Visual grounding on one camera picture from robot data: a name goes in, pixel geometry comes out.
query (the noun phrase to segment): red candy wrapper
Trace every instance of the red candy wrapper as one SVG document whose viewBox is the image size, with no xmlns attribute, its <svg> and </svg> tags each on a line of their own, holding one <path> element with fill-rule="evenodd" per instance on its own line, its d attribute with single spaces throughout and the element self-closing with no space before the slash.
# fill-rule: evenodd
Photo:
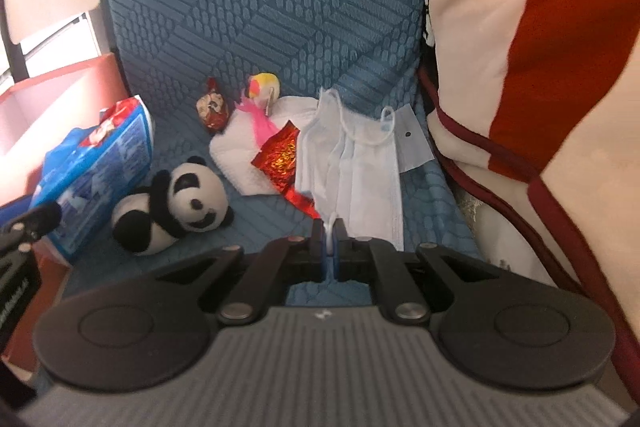
<svg viewBox="0 0 640 427">
<path fill-rule="evenodd" d="M 221 132 L 229 122 L 229 106 L 220 94 L 216 79 L 207 79 L 209 92 L 196 102 L 196 109 L 200 120 L 210 134 Z"/>
<path fill-rule="evenodd" d="M 313 219 L 320 216 L 314 202 L 298 194 L 294 188 L 296 179 L 296 143 L 300 129 L 288 121 L 286 125 L 268 139 L 251 161 L 251 165 L 264 172 L 276 190 L 298 210 Z"/>
<path fill-rule="evenodd" d="M 100 125 L 80 142 L 80 147 L 100 147 L 102 143 L 129 118 L 140 103 L 135 98 L 120 100 L 100 117 Z"/>
</svg>

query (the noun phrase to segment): blue tissue package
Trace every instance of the blue tissue package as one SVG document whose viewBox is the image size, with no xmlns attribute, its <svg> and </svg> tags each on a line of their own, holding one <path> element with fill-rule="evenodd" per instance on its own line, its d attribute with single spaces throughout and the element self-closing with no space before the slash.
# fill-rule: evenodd
<svg viewBox="0 0 640 427">
<path fill-rule="evenodd" d="M 152 152 L 151 117 L 142 100 L 132 97 L 105 111 L 99 125 L 72 129 L 46 154 L 30 207 L 60 204 L 60 226 L 43 238 L 58 261 L 75 262 L 118 201 L 145 178 Z"/>
</svg>

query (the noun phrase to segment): panda face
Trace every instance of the panda face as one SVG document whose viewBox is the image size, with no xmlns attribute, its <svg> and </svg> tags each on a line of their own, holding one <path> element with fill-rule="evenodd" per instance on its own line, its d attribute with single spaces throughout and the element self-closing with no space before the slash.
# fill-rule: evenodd
<svg viewBox="0 0 640 427">
<path fill-rule="evenodd" d="M 167 198 L 169 212 L 190 232 L 216 229 L 228 209 L 220 178 L 207 166 L 195 163 L 174 169 Z"/>
</svg>

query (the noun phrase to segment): panda plush toy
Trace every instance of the panda plush toy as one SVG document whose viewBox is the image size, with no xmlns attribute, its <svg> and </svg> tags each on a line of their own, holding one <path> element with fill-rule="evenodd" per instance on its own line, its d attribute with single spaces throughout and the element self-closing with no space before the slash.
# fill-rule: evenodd
<svg viewBox="0 0 640 427">
<path fill-rule="evenodd" d="M 150 187 L 122 199 L 111 214 L 111 228 L 123 248 L 151 255 L 189 232 L 226 227 L 233 219 L 220 178 L 203 158 L 192 156 L 172 172 L 157 172 Z"/>
</svg>

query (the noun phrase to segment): pink feather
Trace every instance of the pink feather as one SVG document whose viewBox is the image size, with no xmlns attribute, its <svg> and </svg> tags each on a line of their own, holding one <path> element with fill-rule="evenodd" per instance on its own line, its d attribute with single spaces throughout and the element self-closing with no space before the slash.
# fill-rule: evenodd
<svg viewBox="0 0 640 427">
<path fill-rule="evenodd" d="M 254 138 L 258 147 L 262 147 L 264 143 L 278 132 L 275 124 L 269 120 L 254 102 L 249 100 L 243 94 L 240 99 L 241 103 L 236 102 L 236 109 L 249 113 L 254 119 Z"/>
</svg>

